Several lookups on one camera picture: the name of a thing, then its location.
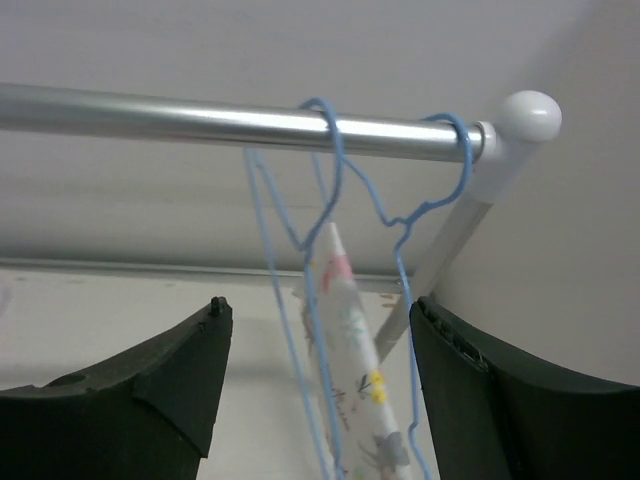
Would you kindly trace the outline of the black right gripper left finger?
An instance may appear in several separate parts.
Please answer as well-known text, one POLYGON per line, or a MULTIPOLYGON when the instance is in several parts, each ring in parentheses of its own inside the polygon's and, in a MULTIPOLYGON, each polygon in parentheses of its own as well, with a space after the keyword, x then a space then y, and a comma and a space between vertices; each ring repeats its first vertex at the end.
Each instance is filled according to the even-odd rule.
POLYGON ((4 479, 194 479, 233 331, 223 297, 82 370, 1 393, 4 479))

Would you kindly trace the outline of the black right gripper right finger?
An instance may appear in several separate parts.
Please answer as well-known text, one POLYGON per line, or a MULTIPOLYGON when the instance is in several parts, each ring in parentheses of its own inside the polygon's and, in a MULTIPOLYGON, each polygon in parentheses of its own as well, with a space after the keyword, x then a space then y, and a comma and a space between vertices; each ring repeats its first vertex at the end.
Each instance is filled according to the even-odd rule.
POLYGON ((441 478, 638 478, 638 387, 543 360, 428 297, 410 326, 441 478))

